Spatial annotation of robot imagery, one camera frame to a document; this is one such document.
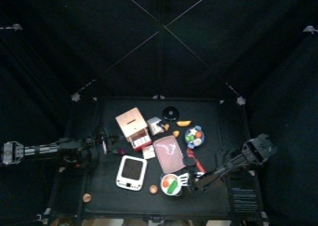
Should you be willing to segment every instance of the round container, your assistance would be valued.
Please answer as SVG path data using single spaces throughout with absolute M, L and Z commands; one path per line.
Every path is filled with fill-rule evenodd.
M 201 126 L 196 126 L 186 131 L 186 144 L 192 149 L 204 144 L 204 130 Z
M 182 182 L 174 174 L 166 174 L 164 176 L 161 187 L 166 195 L 180 196 L 182 194 Z

